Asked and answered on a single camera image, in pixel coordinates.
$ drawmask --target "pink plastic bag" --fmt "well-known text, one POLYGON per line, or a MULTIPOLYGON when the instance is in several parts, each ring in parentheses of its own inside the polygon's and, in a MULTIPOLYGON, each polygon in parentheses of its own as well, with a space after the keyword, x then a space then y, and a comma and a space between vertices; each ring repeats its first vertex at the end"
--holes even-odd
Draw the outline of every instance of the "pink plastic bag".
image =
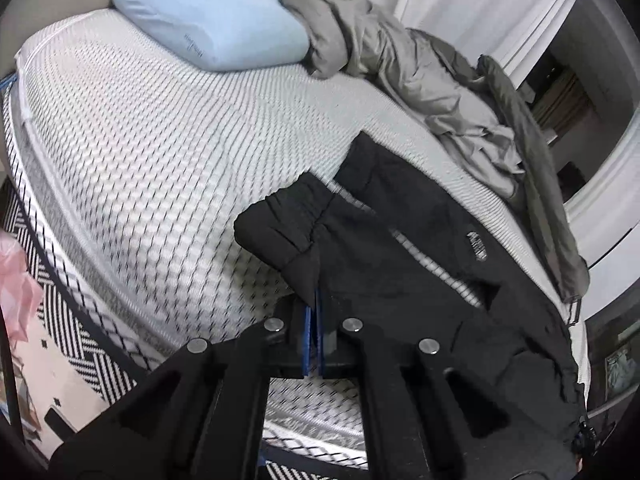
POLYGON ((24 250, 0 230, 0 307, 9 341, 27 341, 27 325, 35 316, 44 291, 27 272, 24 250))

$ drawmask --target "sheer curtain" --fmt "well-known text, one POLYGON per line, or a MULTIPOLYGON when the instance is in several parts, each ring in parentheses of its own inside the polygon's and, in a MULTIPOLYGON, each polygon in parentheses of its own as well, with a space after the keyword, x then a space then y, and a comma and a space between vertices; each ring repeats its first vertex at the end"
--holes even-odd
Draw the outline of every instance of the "sheer curtain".
POLYGON ((519 86, 575 0, 397 0, 406 27, 449 41, 475 64, 489 54, 519 86))

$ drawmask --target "blue pillow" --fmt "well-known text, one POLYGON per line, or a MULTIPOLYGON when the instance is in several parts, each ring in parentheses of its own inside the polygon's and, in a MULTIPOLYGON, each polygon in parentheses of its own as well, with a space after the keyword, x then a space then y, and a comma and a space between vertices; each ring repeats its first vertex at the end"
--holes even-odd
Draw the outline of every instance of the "blue pillow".
POLYGON ((217 72, 296 63, 305 27, 278 0, 113 0, 178 56, 217 72))

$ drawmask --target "silver screw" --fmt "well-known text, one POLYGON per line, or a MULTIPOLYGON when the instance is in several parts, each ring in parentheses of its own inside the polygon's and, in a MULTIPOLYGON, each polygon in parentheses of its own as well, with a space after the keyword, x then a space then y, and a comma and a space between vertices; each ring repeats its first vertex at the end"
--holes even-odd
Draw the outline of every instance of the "silver screw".
POLYGON ((207 349, 207 341, 201 337, 187 343, 187 350, 192 354, 202 354, 207 349))
POLYGON ((342 328, 347 332, 359 332, 362 327, 363 323, 357 317, 348 317, 342 322, 342 328))
POLYGON ((279 332, 284 328, 284 321, 277 317, 270 317, 267 321, 264 322, 264 327, 269 332, 279 332))
POLYGON ((440 350, 440 343, 435 339, 423 339, 418 343, 418 348, 425 354, 437 354, 440 350))

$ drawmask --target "gray blanket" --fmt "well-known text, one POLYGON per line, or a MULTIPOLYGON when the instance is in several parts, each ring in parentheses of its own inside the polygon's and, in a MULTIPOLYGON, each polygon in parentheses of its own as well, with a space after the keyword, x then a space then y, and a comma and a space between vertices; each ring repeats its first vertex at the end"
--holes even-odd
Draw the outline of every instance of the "gray blanket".
POLYGON ((584 295, 589 273, 566 220, 548 147, 493 59, 482 57, 475 70, 446 42, 404 28, 369 0, 280 1, 308 31, 313 76, 343 70, 370 78, 462 168, 523 215, 562 300, 584 295))

